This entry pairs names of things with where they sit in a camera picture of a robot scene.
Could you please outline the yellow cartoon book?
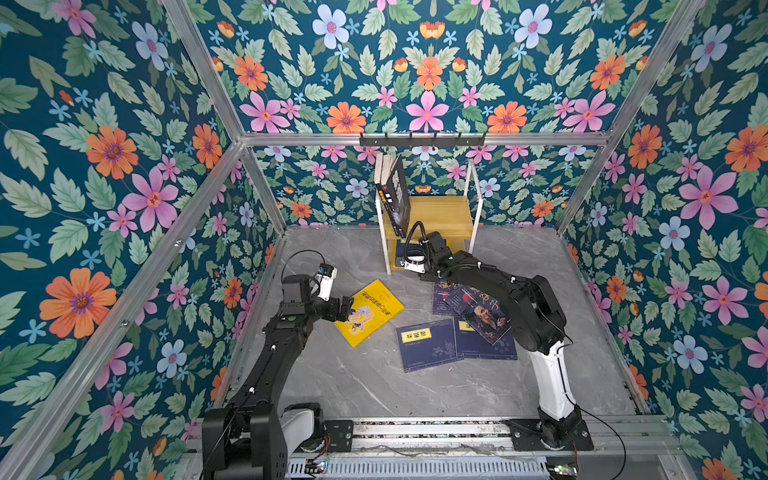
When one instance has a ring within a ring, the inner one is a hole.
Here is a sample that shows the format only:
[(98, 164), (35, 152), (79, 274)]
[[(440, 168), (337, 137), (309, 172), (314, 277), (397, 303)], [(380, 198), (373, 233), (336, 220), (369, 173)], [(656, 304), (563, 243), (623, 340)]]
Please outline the yellow cartoon book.
[(404, 309), (386, 285), (376, 280), (353, 296), (346, 320), (336, 321), (335, 325), (349, 345), (356, 348)]

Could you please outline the purple portrait book top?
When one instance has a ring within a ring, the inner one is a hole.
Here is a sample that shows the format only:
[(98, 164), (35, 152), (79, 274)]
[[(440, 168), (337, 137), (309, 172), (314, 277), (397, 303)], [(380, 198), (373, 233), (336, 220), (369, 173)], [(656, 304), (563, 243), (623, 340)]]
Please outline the purple portrait book top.
[(473, 287), (459, 287), (446, 304), (489, 345), (495, 345), (511, 328), (499, 301)]

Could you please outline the black wolf cover book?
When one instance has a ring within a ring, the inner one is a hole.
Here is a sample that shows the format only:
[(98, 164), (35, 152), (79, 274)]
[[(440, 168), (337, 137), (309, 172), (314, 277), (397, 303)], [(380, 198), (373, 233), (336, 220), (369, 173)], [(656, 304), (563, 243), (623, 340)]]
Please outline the black wolf cover book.
[(403, 160), (399, 155), (387, 155), (382, 182), (394, 210), (398, 226), (396, 235), (405, 238), (409, 230), (411, 205)]

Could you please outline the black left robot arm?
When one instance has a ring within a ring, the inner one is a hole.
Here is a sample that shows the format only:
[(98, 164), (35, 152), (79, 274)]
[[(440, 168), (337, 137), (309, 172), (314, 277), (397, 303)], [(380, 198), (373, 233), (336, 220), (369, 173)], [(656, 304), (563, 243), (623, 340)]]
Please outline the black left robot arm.
[(285, 479), (290, 455), (300, 446), (328, 446), (322, 408), (316, 402), (280, 411), (289, 373), (318, 320), (346, 321), (353, 299), (331, 295), (336, 271), (282, 279), (283, 298), (264, 327), (265, 343), (243, 385), (202, 424), (204, 479)]

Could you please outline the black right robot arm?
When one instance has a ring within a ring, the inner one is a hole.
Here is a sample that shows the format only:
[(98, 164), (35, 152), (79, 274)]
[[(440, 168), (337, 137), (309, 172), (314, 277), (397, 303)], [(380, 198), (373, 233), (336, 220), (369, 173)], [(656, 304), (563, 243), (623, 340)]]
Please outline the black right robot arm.
[(422, 281), (471, 287), (498, 304), (504, 327), (529, 352), (539, 396), (539, 435), (550, 449), (570, 443), (581, 410), (573, 399), (563, 358), (566, 318), (548, 280), (515, 276), (469, 252), (451, 251), (440, 233), (424, 233)]

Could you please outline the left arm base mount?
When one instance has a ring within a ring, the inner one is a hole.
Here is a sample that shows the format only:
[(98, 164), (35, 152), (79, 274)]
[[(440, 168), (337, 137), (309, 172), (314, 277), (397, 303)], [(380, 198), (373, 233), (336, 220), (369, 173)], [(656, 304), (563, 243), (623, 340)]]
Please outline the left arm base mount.
[(291, 454), (348, 453), (352, 451), (354, 426), (352, 420), (325, 420), (320, 426), (315, 421), (294, 419), (283, 433)]

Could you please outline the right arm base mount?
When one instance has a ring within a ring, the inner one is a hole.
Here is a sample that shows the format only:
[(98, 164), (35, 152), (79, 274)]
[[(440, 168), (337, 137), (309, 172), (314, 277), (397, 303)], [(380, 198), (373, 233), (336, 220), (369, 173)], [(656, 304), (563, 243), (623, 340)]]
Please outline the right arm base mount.
[(578, 423), (542, 422), (539, 419), (507, 419), (515, 451), (593, 451), (590, 431), (584, 420)]

